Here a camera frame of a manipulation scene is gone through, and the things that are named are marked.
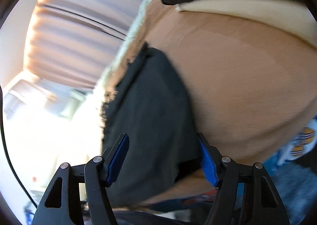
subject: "blue object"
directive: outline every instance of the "blue object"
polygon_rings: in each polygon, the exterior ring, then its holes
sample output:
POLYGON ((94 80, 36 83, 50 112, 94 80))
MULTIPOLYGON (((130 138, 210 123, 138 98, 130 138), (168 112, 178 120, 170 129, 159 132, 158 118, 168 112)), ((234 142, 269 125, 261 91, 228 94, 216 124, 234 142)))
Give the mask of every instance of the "blue object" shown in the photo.
POLYGON ((108 176, 107 183, 111 185, 113 182, 117 181, 120 170, 122 168, 124 159, 129 150, 129 136, 125 134, 114 154, 110 163, 108 164, 108 176))
POLYGON ((202 159, 200 165, 202 167, 203 173, 205 174, 206 180, 211 183, 214 187, 219 182, 218 175, 217 175, 217 168, 215 162, 213 161, 212 157, 210 156, 208 150, 200 142, 201 149, 202 149, 202 159))

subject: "blue textured pad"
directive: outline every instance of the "blue textured pad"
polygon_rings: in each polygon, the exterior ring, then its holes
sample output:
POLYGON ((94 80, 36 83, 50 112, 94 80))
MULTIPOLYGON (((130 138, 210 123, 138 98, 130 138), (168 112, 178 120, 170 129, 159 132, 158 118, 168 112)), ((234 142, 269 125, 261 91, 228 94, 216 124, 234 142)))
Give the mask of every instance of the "blue textured pad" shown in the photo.
POLYGON ((205 174, 206 180, 215 187, 219 182, 216 165, 202 142, 200 142, 200 145, 202 149, 202 159, 200 165, 205 174))
POLYGON ((121 167, 123 165, 126 154, 129 150, 129 136, 125 135, 121 140, 118 149, 116 150, 112 160, 108 165, 108 177, 107 183, 111 185, 113 182, 117 181, 121 167))

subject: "cream fabric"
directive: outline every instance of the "cream fabric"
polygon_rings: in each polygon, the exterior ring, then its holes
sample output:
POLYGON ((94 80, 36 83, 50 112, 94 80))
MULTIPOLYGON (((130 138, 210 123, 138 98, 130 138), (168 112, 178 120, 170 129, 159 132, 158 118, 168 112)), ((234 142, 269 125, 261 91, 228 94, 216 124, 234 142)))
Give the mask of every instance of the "cream fabric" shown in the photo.
POLYGON ((308 8, 291 0, 195 0, 176 10, 242 17, 298 36, 317 48, 317 23, 308 8))
POLYGON ((115 57, 142 0, 38 0, 24 68, 41 78, 93 89, 115 57))

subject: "curtain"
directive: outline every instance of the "curtain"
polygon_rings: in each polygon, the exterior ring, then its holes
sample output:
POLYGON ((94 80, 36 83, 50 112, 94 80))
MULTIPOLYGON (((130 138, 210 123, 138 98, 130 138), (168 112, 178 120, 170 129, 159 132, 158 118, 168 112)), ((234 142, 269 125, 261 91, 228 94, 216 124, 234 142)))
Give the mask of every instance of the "curtain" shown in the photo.
POLYGON ((93 88, 141 2, 38 0, 27 32, 25 70, 75 88, 93 88))

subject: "black cable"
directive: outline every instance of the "black cable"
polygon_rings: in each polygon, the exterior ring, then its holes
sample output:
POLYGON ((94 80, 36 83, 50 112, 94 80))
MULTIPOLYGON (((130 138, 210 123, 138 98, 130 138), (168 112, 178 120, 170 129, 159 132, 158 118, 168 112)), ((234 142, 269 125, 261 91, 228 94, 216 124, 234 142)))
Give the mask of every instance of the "black cable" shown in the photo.
POLYGON ((22 184, 21 180, 19 179, 17 173, 14 170, 14 167, 12 166, 10 157, 9 157, 9 153, 8 153, 8 149, 7 149, 7 144, 5 142, 5 137, 4 137, 4 127, 3 127, 3 94, 2 94, 2 88, 0 86, 0 132, 1 132, 1 138, 2 138, 2 145, 3 145, 3 149, 4 149, 4 153, 5 153, 5 157, 7 158, 7 162, 10 166, 10 169, 15 177, 15 179, 18 181, 19 185, 21 186, 21 188, 23 189, 23 191, 26 193, 26 195, 28 196, 28 198, 30 199, 30 201, 32 202, 32 204, 35 206, 35 208, 37 208, 37 204, 36 202, 33 200, 33 198, 31 197, 31 195, 29 194, 29 192, 26 190, 25 186, 22 184))

